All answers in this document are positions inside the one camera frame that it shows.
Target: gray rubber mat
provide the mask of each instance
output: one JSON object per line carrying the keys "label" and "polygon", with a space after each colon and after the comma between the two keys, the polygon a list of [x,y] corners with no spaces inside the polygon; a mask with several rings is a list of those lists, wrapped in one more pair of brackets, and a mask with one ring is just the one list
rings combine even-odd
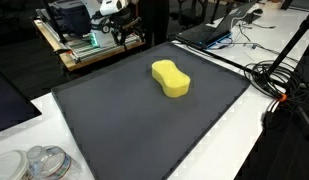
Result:
{"label": "gray rubber mat", "polygon": [[[151,64],[175,62],[188,94],[164,95]],[[246,90],[243,76],[165,43],[53,89],[95,178],[166,179]]]}

